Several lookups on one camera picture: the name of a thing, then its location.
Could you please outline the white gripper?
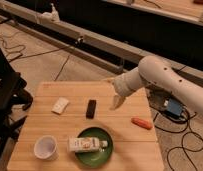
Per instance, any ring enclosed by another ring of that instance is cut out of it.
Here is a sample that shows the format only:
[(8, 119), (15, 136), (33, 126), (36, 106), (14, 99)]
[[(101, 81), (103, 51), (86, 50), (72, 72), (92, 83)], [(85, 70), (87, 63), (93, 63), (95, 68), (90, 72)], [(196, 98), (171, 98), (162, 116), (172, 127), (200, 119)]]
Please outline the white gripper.
[(115, 78), (102, 79), (103, 82), (113, 83), (115, 95), (110, 106), (111, 110), (118, 109), (128, 97), (143, 87), (143, 82), (137, 70), (131, 70)]

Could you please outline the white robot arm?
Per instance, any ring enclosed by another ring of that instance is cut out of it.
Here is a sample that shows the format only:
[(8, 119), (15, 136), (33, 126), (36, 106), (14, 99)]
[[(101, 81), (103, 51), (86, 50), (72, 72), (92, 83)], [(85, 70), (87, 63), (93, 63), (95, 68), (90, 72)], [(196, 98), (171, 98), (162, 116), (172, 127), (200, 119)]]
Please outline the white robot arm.
[(152, 84), (172, 94), (203, 119), (203, 87), (179, 76), (166, 61), (156, 56), (142, 58), (137, 67), (106, 82), (114, 87), (110, 106), (119, 108), (125, 99), (142, 87)]

